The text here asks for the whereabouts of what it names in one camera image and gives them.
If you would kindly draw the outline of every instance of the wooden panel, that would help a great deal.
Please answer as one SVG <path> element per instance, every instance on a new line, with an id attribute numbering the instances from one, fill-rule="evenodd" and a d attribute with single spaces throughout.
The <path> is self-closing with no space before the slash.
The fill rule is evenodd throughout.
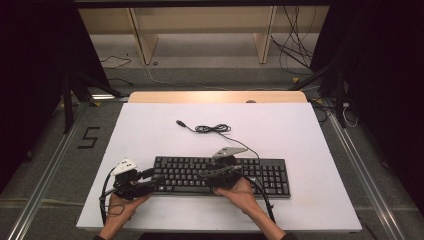
<path id="1" fill-rule="evenodd" d="M 125 8 L 80 9 L 90 34 L 133 34 Z"/>
<path id="2" fill-rule="evenodd" d="M 268 56 L 269 41 L 271 40 L 272 26 L 274 23 L 277 7 L 270 7 L 268 13 L 268 25 L 263 28 L 263 32 L 253 34 L 256 51 L 258 53 L 259 63 L 266 63 Z"/>
<path id="3" fill-rule="evenodd" d="M 134 92 L 129 103 L 258 103 L 307 102 L 299 91 L 176 91 Z"/>
<path id="4" fill-rule="evenodd" d="M 138 8 L 143 33 L 255 33 L 268 26 L 270 7 Z"/>

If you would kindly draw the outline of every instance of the cord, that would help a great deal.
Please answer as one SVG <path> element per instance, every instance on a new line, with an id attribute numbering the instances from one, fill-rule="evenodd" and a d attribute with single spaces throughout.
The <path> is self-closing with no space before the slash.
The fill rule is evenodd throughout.
<path id="1" fill-rule="evenodd" d="M 122 78 L 108 78 L 109 81 L 122 81 L 122 82 L 126 82 L 128 85 L 134 86 L 134 83 L 124 80 Z"/>
<path id="2" fill-rule="evenodd" d="M 271 220 L 275 223 L 274 213 L 272 212 L 272 208 L 273 208 L 274 206 L 273 206 L 273 205 L 271 205 L 271 203 L 269 202 L 268 195 L 266 194 L 266 192 L 265 192 L 265 191 L 263 191 L 262 183 L 261 183 L 258 179 L 256 179 L 256 180 L 257 180 L 257 181 L 261 184 L 261 186 L 259 186 L 259 185 L 256 183 L 256 181 L 253 181 L 253 180 L 252 180 L 252 179 L 250 179 L 249 177 L 247 177 L 247 176 L 245 176 L 245 175 L 243 175 L 243 174 L 241 174 L 241 176 L 242 176 L 244 179 L 246 179 L 247 181 L 249 181 L 251 184 L 253 184 L 253 185 L 255 186 L 255 188 L 259 190 L 259 192 L 261 193 L 262 197 L 264 198 L 265 206 L 266 206 L 266 210 L 268 211 L 269 218 L 270 218 L 270 219 L 271 219 Z"/>
<path id="3" fill-rule="evenodd" d="M 222 134 L 222 133 L 224 133 L 224 132 L 229 132 L 229 131 L 231 131 L 231 127 L 230 127 L 230 126 L 228 126 L 228 125 L 226 125 L 226 124 L 218 124 L 218 125 L 216 125 L 215 127 L 197 126 L 197 127 L 195 128 L 195 130 L 193 130 L 193 129 L 191 129 L 190 127 L 188 127 L 187 125 L 185 125 L 185 123 L 181 122 L 180 120 L 177 120 L 177 121 L 176 121 L 176 123 L 177 123 L 178 125 L 180 125 L 181 127 L 187 128 L 187 129 L 189 129 L 190 131 L 192 131 L 192 132 L 196 132 L 196 133 L 211 133 L 211 132 L 212 132 L 212 133 L 217 133 L 217 134 L 221 135 L 222 137 L 224 137 L 224 138 L 226 138 L 226 139 L 228 139 L 228 140 L 231 140 L 231 141 L 234 141 L 234 142 L 236 142 L 236 143 L 239 143 L 239 144 L 243 145 L 245 148 L 247 148 L 247 149 L 249 149 L 250 151 L 252 151 L 252 152 L 256 155 L 256 157 L 259 159 L 259 155 L 258 155 L 258 153 L 256 153 L 255 151 L 253 151 L 251 148 L 249 148 L 248 146 L 246 146 L 245 144 L 243 144 L 243 143 L 242 143 L 242 142 L 240 142 L 240 141 L 237 141 L 237 140 L 235 140 L 235 139 L 229 138 L 229 137 L 227 137 L 227 136 L 225 136 L 225 135 L 223 135 L 223 134 Z"/>
<path id="4" fill-rule="evenodd" d="M 322 105 L 321 103 L 318 102 L 318 100 L 308 98 L 308 102 L 310 102 L 312 104 L 312 107 L 314 109 L 321 110 L 325 115 L 324 119 L 322 119 L 322 120 L 318 119 L 318 122 L 320 123 L 320 126 L 322 127 L 322 125 L 324 125 L 324 123 L 327 121 L 328 117 L 331 116 L 331 114 L 333 114 L 333 112 L 335 112 L 336 110 L 335 110 L 334 107 L 327 107 L 327 106 Z"/>
<path id="5" fill-rule="evenodd" d="M 311 74 L 304 74 L 304 73 L 295 73 L 295 72 L 291 72 L 288 71 L 287 69 L 285 69 L 281 63 L 281 57 L 282 54 L 285 53 L 286 54 L 286 65 L 287 65 L 287 57 L 292 58 L 293 60 L 295 60 L 296 62 L 298 62 L 299 64 L 301 64 L 302 66 L 304 66 L 305 68 L 309 68 L 307 61 L 306 61 L 306 57 L 309 59 L 308 61 L 312 60 L 311 55 L 313 54 L 313 52 L 309 51 L 308 49 L 306 49 L 306 47 L 303 45 L 303 40 L 307 37 L 307 35 L 311 32 L 312 26 L 315 22 L 316 19 L 316 12 L 317 12 L 317 6 L 315 6 L 315 10 L 314 10 L 314 16 L 312 19 L 311 24 L 309 25 L 309 29 L 307 31 L 307 33 L 305 34 L 305 36 L 303 36 L 302 38 L 299 37 L 299 33 L 298 33 L 298 17 L 299 17 L 299 13 L 300 13 L 300 8 L 299 6 L 296 6 L 293 13 L 292 13 L 292 17 L 290 18 L 289 13 L 287 12 L 286 7 L 284 7 L 284 12 L 286 14 L 287 20 L 290 23 L 290 33 L 289 36 L 287 37 L 286 41 L 284 42 L 284 44 L 279 44 L 277 43 L 277 41 L 275 41 L 275 39 L 273 38 L 273 36 L 271 36 L 271 40 L 276 44 L 276 46 L 280 49 L 280 57 L 279 57 L 279 63 L 280 63 L 280 67 L 283 71 L 291 73 L 291 74 L 297 74 L 297 75 L 311 75 Z M 289 39 L 292 40 L 292 45 L 296 44 L 298 47 L 298 51 L 293 49 L 293 48 L 289 48 L 287 47 L 287 43 L 289 41 Z M 302 60 L 294 57 L 291 52 L 297 53 L 302 57 Z"/>
<path id="6" fill-rule="evenodd" d="M 129 59 L 129 58 L 121 58 L 121 57 L 117 57 L 117 56 L 110 56 L 110 57 L 108 57 L 108 58 L 106 58 L 104 60 L 101 60 L 100 62 L 106 62 L 107 60 L 109 60 L 111 58 L 116 58 L 116 59 L 119 59 L 119 60 L 125 60 L 126 62 L 125 63 L 122 63 L 122 64 L 119 64 L 118 66 L 113 67 L 113 68 L 105 67 L 106 69 L 117 69 L 117 68 L 122 67 L 124 65 L 127 65 L 128 63 L 131 62 L 131 59 Z"/>
<path id="7" fill-rule="evenodd" d="M 349 123 L 349 121 L 347 120 L 347 118 L 346 118 L 346 114 L 345 114 L 345 111 L 346 111 L 346 109 L 347 109 L 347 108 L 348 108 L 348 107 L 343 108 L 343 118 L 345 119 L 345 122 L 346 122 L 346 124 L 347 124 L 347 125 L 349 125 L 349 127 L 356 127 L 356 126 L 358 125 L 358 119 L 359 119 L 359 118 L 356 118 L 355 124 L 354 124 L 354 125 L 351 125 L 351 124 Z"/>
<path id="8" fill-rule="evenodd" d="M 101 213 L 101 215 L 102 215 L 102 220 L 103 220 L 103 225 L 106 223 L 106 196 L 107 195 L 109 195 L 109 194 L 111 194 L 111 193 L 113 193 L 114 191 L 112 190 L 112 191 L 108 191 L 107 193 L 106 193 L 106 187 L 107 187 L 107 183 L 109 182 L 109 178 L 110 178 L 110 174 L 112 173 L 112 171 L 114 170 L 115 168 L 112 168 L 112 170 L 110 170 L 110 172 L 109 172 L 109 174 L 107 175 L 107 177 L 106 177 L 106 180 L 105 180 L 105 182 L 104 182 L 104 184 L 103 184 L 103 189 L 102 189 L 102 195 L 99 197 L 99 201 L 100 201 L 100 213 Z"/>

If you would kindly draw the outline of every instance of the gray floor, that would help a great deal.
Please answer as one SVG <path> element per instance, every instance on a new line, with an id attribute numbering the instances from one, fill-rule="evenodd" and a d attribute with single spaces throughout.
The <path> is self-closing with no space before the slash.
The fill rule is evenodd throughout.
<path id="1" fill-rule="evenodd" d="M 317 36 L 305 40 L 313 50 Z M 150 90 L 210 90 L 205 87 L 219 87 L 229 90 L 287 89 L 293 86 L 293 75 L 280 69 L 279 52 L 271 46 L 267 64 L 258 64 L 256 50 L 251 35 L 166 35 L 161 36 L 155 56 L 149 69 L 140 65 L 139 56 L 128 36 L 93 36 L 99 57 L 105 59 L 115 55 L 129 57 L 131 63 L 118 69 L 105 69 L 109 78 L 121 78 L 133 83 L 129 85 L 119 80 L 111 81 L 113 88 L 122 92 Z M 291 71 L 308 73 L 297 63 L 283 56 L 283 66 Z M 108 62 L 105 67 L 113 68 L 122 62 Z M 305 89 L 307 97 L 317 97 L 317 84 Z M 122 102 L 102 101 L 99 106 L 91 106 L 82 116 L 76 129 L 75 138 L 65 154 L 61 165 L 46 193 L 43 202 L 33 219 L 25 239 L 90 239 L 95 233 L 77 229 L 76 221 L 82 210 L 91 184 L 97 174 L 106 150 L 113 127 L 118 118 Z M 324 118 L 316 110 L 317 120 Z M 82 137 L 87 127 L 99 127 L 90 134 L 98 137 L 94 148 L 79 149 L 90 144 Z M 54 155 L 62 138 L 64 112 L 58 106 L 55 116 L 34 146 L 33 159 L 23 162 L 6 189 L 0 195 L 0 239 L 6 239 L 14 222 L 30 198 L 42 177 L 44 169 Z M 376 234 L 378 239 L 389 239 L 386 231 L 364 190 L 358 175 L 348 160 L 348 155 L 328 119 L 322 131 L 339 170 L 352 204 L 361 219 Z M 423 239 L 424 218 L 417 210 L 397 177 L 390 169 L 384 168 L 378 148 L 364 126 L 347 128 L 362 160 L 375 180 L 390 210 L 394 213 L 406 239 Z M 366 229 L 359 233 L 296 233 L 299 239 L 373 239 Z M 140 233 L 121 232 L 117 239 L 137 239 Z"/>

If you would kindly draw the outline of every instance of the black cable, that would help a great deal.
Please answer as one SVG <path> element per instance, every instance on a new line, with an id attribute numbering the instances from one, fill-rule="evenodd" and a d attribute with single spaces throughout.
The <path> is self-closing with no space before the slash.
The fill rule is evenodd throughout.
<path id="1" fill-rule="evenodd" d="M 282 55 L 283 53 L 285 53 L 285 52 L 284 52 L 284 51 L 280 51 L 280 57 L 278 58 L 278 61 L 279 61 L 279 63 L 280 63 L 280 67 L 281 67 L 281 69 L 282 69 L 284 72 L 291 73 L 291 74 L 295 74 L 295 75 L 307 75 L 307 76 L 312 75 L 312 74 L 309 74 L 309 73 L 292 72 L 292 71 L 289 71 L 289 70 L 287 70 L 287 69 L 284 69 L 284 67 L 283 67 L 283 65 L 282 65 L 282 63 L 281 63 L 281 55 Z"/>
<path id="2" fill-rule="evenodd" d="M 268 211 L 269 218 L 275 223 L 274 213 L 272 212 L 273 206 L 269 202 L 269 198 L 268 198 L 268 195 L 266 194 L 266 192 L 263 191 L 262 187 L 259 187 L 259 185 L 255 181 L 253 181 L 252 179 L 250 179 L 249 177 L 247 177 L 247 176 L 245 176 L 243 174 L 241 174 L 241 176 L 244 179 L 246 179 L 247 181 L 249 181 L 251 184 L 253 184 L 255 186 L 255 188 L 259 190 L 259 192 L 261 193 L 262 197 L 264 198 L 265 206 L 266 206 L 266 210 Z"/>
<path id="3" fill-rule="evenodd" d="M 228 140 L 231 140 L 231 141 L 234 141 L 236 143 L 239 143 L 239 144 L 243 145 L 245 148 L 247 148 L 250 151 L 252 151 L 257 156 L 257 158 L 259 159 L 258 153 L 256 153 L 255 151 L 253 151 L 251 148 L 249 148 L 248 146 L 246 146 L 245 144 L 243 144 L 240 141 L 237 141 L 235 139 L 229 138 L 229 137 L 227 137 L 227 136 L 225 136 L 225 135 L 222 134 L 223 132 L 229 132 L 229 131 L 231 131 L 231 127 L 228 126 L 228 125 L 226 125 L 226 124 L 218 124 L 215 127 L 197 126 L 195 128 L 195 130 L 193 130 L 193 129 L 189 128 L 187 125 L 185 125 L 185 123 L 181 122 L 180 120 L 177 120 L 176 122 L 181 127 L 187 128 L 190 131 L 195 132 L 195 133 L 217 133 L 217 134 L 221 135 L 222 137 L 224 137 L 224 138 L 226 138 Z"/>
<path id="4" fill-rule="evenodd" d="M 122 82 L 126 82 L 128 85 L 131 85 L 131 86 L 133 86 L 133 85 L 134 85 L 134 83 L 132 83 L 132 82 L 130 82 L 130 81 L 127 81 L 127 80 L 124 80 L 124 79 L 122 79 L 122 78 L 109 78 L 108 80 L 109 80 L 109 81 L 122 81 Z"/>
<path id="5" fill-rule="evenodd" d="M 287 12 L 287 9 L 284 7 L 284 12 L 285 12 L 285 14 L 286 14 L 286 17 L 287 17 L 287 20 L 289 21 L 289 23 L 290 23 L 290 33 L 289 33 L 289 37 L 286 39 L 286 41 L 284 42 L 284 44 L 278 44 L 274 39 L 273 39 L 273 37 L 271 37 L 271 39 L 273 40 L 273 42 L 277 45 L 277 47 L 280 49 L 280 58 L 279 58 L 279 62 L 280 62 L 280 67 L 284 70 L 284 71 L 286 71 L 286 72 L 288 72 L 288 73 L 293 73 L 293 72 L 290 72 L 290 71 L 288 71 L 288 70 L 286 70 L 286 69 L 284 69 L 284 67 L 282 66 L 282 63 L 281 63 L 281 56 L 282 56 L 282 53 L 285 53 L 286 54 L 286 58 L 287 57 L 290 57 L 290 58 L 292 58 L 293 60 L 295 60 L 295 61 L 297 61 L 298 63 L 300 63 L 302 66 L 304 66 L 304 67 L 306 67 L 306 68 L 308 68 L 309 69 L 309 66 L 307 65 L 307 63 L 306 63 L 306 59 L 305 59 L 305 57 L 308 57 L 309 58 L 309 61 L 312 59 L 312 57 L 311 57 L 311 55 L 310 54 L 313 54 L 313 52 L 311 52 L 311 51 L 309 51 L 308 49 L 306 49 L 306 47 L 303 45 L 303 40 L 305 39 L 305 37 L 309 34 L 309 32 L 311 31 L 311 29 L 312 29 L 312 25 L 313 25 L 313 23 L 315 22 L 315 18 L 316 18 L 316 6 L 315 6 L 315 13 L 314 13 L 314 18 L 313 18 L 313 20 L 312 20 L 312 22 L 311 22 L 311 25 L 309 26 L 309 29 L 308 29 L 308 32 L 305 34 L 305 36 L 303 37 L 303 38 L 300 38 L 299 37 L 299 33 L 298 33 L 298 17 L 299 17 L 299 12 L 300 12 L 300 8 L 299 8 L 299 6 L 296 6 L 295 7 L 295 9 L 294 9 L 294 11 L 293 11 L 293 13 L 292 13 L 292 18 L 293 19 L 291 19 L 290 17 L 289 17 L 289 14 L 288 14 L 288 12 Z M 294 43 L 294 44 L 296 44 L 297 45 L 297 47 L 299 48 L 299 51 L 296 51 L 296 50 L 294 50 L 294 49 L 292 49 L 292 48 L 289 48 L 289 47 L 287 47 L 286 46 L 286 44 L 288 43 L 288 40 L 289 39 L 292 39 L 292 42 Z M 295 52 L 295 53 L 297 53 L 297 54 L 299 54 L 301 57 L 302 57 L 302 60 L 303 60 L 303 62 L 301 61 L 301 60 L 299 60 L 299 59 L 297 59 L 296 57 L 294 57 L 292 54 L 290 54 L 288 51 L 286 51 L 286 49 L 287 50 L 289 50 L 289 51 L 293 51 L 293 52 Z"/>
<path id="6" fill-rule="evenodd" d="M 113 67 L 113 68 L 105 67 L 106 69 L 117 69 L 117 68 L 122 67 L 122 66 L 124 66 L 124 65 L 126 65 L 126 64 L 128 64 L 128 63 L 130 63 L 130 62 L 131 62 L 131 59 L 129 59 L 129 58 L 121 58 L 121 57 L 117 57 L 117 56 L 110 56 L 110 57 L 106 58 L 105 60 L 101 60 L 100 62 L 106 62 L 107 60 L 109 60 L 109 59 L 111 59 L 111 58 L 116 58 L 116 59 L 120 59 L 120 60 L 125 60 L 126 62 L 125 62 L 125 63 L 122 63 L 122 64 L 120 64 L 120 65 L 118 65 L 118 66 L 116 66 L 116 67 Z"/>
<path id="7" fill-rule="evenodd" d="M 311 22 L 311 25 L 309 25 L 309 29 L 308 29 L 308 32 L 305 34 L 305 36 L 303 36 L 303 38 L 302 38 L 302 41 L 303 41 L 303 39 L 305 39 L 306 38 L 306 36 L 308 36 L 308 34 L 311 32 L 311 30 L 312 30 L 312 26 L 314 25 L 314 22 L 315 22 L 315 18 L 316 18 L 316 15 L 317 15 L 317 7 L 318 6 L 315 6 L 315 10 L 314 10 L 314 18 L 312 19 L 312 22 Z"/>
<path id="8" fill-rule="evenodd" d="M 106 194 L 106 187 L 107 187 L 107 183 L 109 182 L 110 174 L 112 173 L 112 171 L 114 169 L 115 168 L 112 168 L 112 170 L 110 170 L 109 174 L 107 175 L 106 180 L 105 180 L 105 182 L 103 184 L 102 195 L 99 198 L 99 201 L 100 201 L 100 213 L 102 214 L 103 225 L 106 223 L 106 196 L 108 195 L 108 194 Z"/>
<path id="9" fill-rule="evenodd" d="M 324 123 L 327 121 L 327 119 L 328 119 L 328 117 L 329 116 L 331 116 L 331 114 L 333 113 L 333 112 L 335 112 L 336 110 L 335 110 L 335 107 L 327 107 L 327 106 L 324 106 L 324 105 L 322 105 L 321 103 L 319 103 L 317 100 L 315 100 L 315 99 L 310 99 L 310 98 L 308 98 L 308 102 L 310 102 L 311 104 L 312 104 L 312 107 L 314 108 L 314 109 L 318 109 L 318 110 L 320 110 L 320 111 L 322 111 L 323 113 L 324 113 L 324 115 L 325 115 L 325 117 L 324 117 L 324 119 L 322 119 L 322 120 L 319 120 L 318 119 L 318 122 L 320 123 L 320 126 L 322 127 L 322 125 L 324 125 Z"/>

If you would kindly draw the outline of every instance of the keyboard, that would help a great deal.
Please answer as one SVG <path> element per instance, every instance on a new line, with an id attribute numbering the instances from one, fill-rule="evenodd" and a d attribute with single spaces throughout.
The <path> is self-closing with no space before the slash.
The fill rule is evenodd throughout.
<path id="1" fill-rule="evenodd" d="M 165 175 L 165 182 L 157 186 L 155 195 L 213 196 L 213 190 L 200 180 L 197 173 L 206 170 L 213 158 L 157 156 L 154 177 Z M 258 180 L 268 198 L 289 198 L 290 187 L 284 159 L 238 158 L 237 165 L 243 166 L 243 175 Z M 256 198 L 262 195 L 252 185 Z"/>

